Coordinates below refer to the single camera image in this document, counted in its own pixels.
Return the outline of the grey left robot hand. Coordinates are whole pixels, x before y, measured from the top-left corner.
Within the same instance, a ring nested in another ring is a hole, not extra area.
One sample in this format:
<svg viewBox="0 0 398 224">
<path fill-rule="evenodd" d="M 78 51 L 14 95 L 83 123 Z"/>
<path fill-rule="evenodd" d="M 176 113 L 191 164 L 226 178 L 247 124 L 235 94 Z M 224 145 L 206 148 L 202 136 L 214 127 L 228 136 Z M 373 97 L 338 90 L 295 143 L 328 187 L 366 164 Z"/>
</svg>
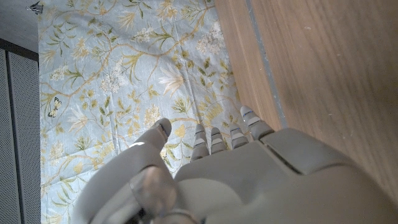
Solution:
<svg viewBox="0 0 398 224">
<path fill-rule="evenodd" d="M 396 223 L 397 205 L 354 161 L 296 129 L 274 131 L 241 108 L 231 150 L 195 129 L 190 162 L 170 174 L 160 119 L 85 185 L 73 223 Z"/>
</svg>

